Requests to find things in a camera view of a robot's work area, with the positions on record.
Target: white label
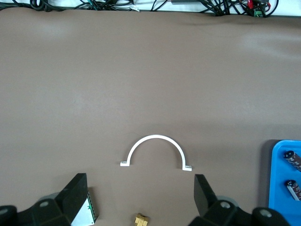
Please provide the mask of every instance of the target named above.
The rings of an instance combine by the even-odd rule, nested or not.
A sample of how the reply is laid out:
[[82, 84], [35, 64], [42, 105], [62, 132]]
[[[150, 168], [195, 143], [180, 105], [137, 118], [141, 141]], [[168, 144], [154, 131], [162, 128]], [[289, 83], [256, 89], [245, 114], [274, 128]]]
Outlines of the white label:
[[135, 5], [131, 5], [130, 8], [131, 8], [132, 10], [135, 10], [135, 11], [140, 12], [139, 8], [138, 8], [137, 6], [135, 6]]

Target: brass connector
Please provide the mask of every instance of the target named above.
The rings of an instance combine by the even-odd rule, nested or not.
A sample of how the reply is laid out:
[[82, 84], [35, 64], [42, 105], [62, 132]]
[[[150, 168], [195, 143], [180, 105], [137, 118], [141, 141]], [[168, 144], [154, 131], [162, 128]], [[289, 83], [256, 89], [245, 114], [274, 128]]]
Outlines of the brass connector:
[[142, 215], [141, 213], [138, 213], [135, 220], [135, 226], [147, 226], [147, 223], [149, 222], [148, 217]]

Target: black cable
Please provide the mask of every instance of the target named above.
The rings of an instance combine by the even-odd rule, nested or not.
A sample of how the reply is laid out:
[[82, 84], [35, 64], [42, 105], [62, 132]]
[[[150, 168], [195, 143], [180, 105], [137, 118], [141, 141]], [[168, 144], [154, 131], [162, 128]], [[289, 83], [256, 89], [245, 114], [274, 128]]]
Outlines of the black cable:
[[246, 0], [236, 0], [236, 1], [219, 0], [219, 2], [217, 0], [213, 0], [213, 2], [211, 0], [197, 0], [197, 1], [202, 3], [207, 8], [201, 11], [200, 13], [211, 11], [216, 16], [230, 15], [230, 9], [234, 8], [235, 12], [238, 15], [248, 14], [249, 16], [261, 15], [262, 17], [269, 17], [275, 12], [279, 3], [279, 0], [276, 0], [276, 4], [273, 10], [270, 13], [266, 14], [270, 9], [270, 4], [269, 2], [265, 2], [265, 1], [254, 3], [255, 5], [252, 8], [249, 8], [249, 6], [244, 3], [246, 2]]
[[[81, 4], [73, 7], [72, 9], [85, 9], [85, 10], [113, 10], [113, 11], [129, 11], [130, 6], [134, 3], [134, 0], [128, 0], [128, 2], [118, 4], [118, 0], [80, 0]], [[48, 3], [48, 0], [30, 0], [28, 3], [20, 3], [17, 0], [12, 0], [10, 3], [0, 1], [0, 10], [6, 8], [24, 7], [31, 8], [36, 11], [64, 11], [69, 8], [57, 7]]]
[[279, 0], [276, 0], [276, 4], [275, 4], [273, 10], [272, 10], [269, 14], [267, 14], [267, 17], [269, 17], [270, 15], [272, 15], [272, 14], [275, 12], [275, 10], [276, 10], [277, 7], [278, 7], [278, 3], [279, 3]]
[[[132, 4], [134, 4], [134, 0], [128, 0], [128, 2], [126, 3], [121, 3], [118, 4], [117, 2], [119, 0], [87, 0], [87, 2], [85, 2], [84, 0], [80, 0], [81, 4], [77, 5], [76, 7], [72, 8], [72, 9], [85, 9], [85, 10], [113, 10], [113, 11], [130, 11], [130, 7], [126, 7], [126, 6], [130, 6]], [[160, 8], [162, 8], [167, 2], [168, 0], [165, 0], [161, 5], [159, 5], [157, 8], [155, 8], [155, 5], [157, 3], [158, 0], [154, 0], [152, 7], [151, 7], [151, 11], [157, 11]], [[237, 14], [239, 15], [244, 15], [244, 14], [248, 14], [249, 16], [254, 16], [256, 11], [261, 11], [262, 16], [263, 17], [269, 17], [270, 15], [272, 15], [275, 10], [278, 7], [279, 4], [279, 0], [276, 0], [275, 6], [273, 8], [273, 10], [266, 14], [266, 7], [268, 7], [268, 10], [270, 8], [270, 4], [266, 3], [266, 2], [262, 2], [262, 3], [257, 3], [257, 5], [255, 5], [253, 8], [249, 8], [247, 4], [245, 4], [244, 2], [246, 2], [246, 0], [236, 0], [236, 1], [232, 1], [232, 0], [198, 0], [200, 3], [202, 3], [206, 9], [201, 11], [200, 13], [205, 13], [208, 11], [213, 12], [216, 16], [223, 16], [223, 15], [230, 15], [230, 8], [234, 8], [234, 10], [236, 11]], [[243, 12], [241, 13], [238, 8], [237, 5], [240, 6], [243, 10]], [[63, 7], [57, 7], [57, 6], [53, 6], [51, 4], [48, 3], [48, 0], [30, 0], [30, 3], [20, 3], [17, 0], [12, 0], [12, 2], [10, 3], [6, 3], [6, 2], [0, 2], [0, 10], [5, 9], [5, 8], [15, 8], [15, 7], [24, 7], [24, 8], [32, 8], [36, 11], [46, 11], [46, 12], [50, 12], [50, 11], [64, 11], [68, 8], [63, 8]]]
[[152, 4], [152, 7], [150, 9], [151, 12], [155, 12], [158, 9], [162, 8], [168, 2], [168, 0], [165, 0], [160, 6], [158, 6], [156, 9], [154, 9], [156, 2], [157, 2], [157, 0], [154, 0], [154, 3]]

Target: capacitor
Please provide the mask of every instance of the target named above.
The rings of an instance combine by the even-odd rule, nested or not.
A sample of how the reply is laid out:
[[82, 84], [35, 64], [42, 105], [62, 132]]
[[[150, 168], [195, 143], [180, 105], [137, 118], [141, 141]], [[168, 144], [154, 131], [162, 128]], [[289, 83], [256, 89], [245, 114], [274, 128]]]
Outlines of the capacitor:
[[287, 151], [284, 153], [284, 158], [301, 172], [301, 157], [299, 155], [297, 155], [294, 151]]
[[285, 186], [296, 201], [301, 200], [301, 189], [295, 180], [287, 180]]

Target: white plastic arch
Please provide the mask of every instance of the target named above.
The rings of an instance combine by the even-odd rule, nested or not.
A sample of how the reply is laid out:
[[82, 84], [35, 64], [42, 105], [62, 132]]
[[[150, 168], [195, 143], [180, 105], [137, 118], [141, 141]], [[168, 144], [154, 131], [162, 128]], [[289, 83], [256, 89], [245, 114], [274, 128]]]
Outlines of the white plastic arch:
[[178, 151], [180, 152], [180, 155], [181, 155], [181, 158], [182, 158], [182, 170], [184, 170], [184, 171], [192, 171], [192, 167], [186, 165], [185, 155], [184, 155], [184, 152], [181, 149], [181, 147], [174, 140], [172, 140], [169, 137], [163, 136], [163, 135], [149, 135], [149, 136], [143, 137], [142, 139], [138, 140], [137, 143], [134, 144], [134, 146], [132, 147], [130, 153], [128, 154], [127, 160], [126, 161], [122, 161], [120, 163], [120, 166], [130, 166], [131, 157], [132, 157], [132, 154], [133, 154], [134, 150], [141, 143], [143, 143], [144, 141], [150, 140], [150, 139], [155, 139], [155, 138], [167, 140], [170, 143], [172, 143], [178, 149]]

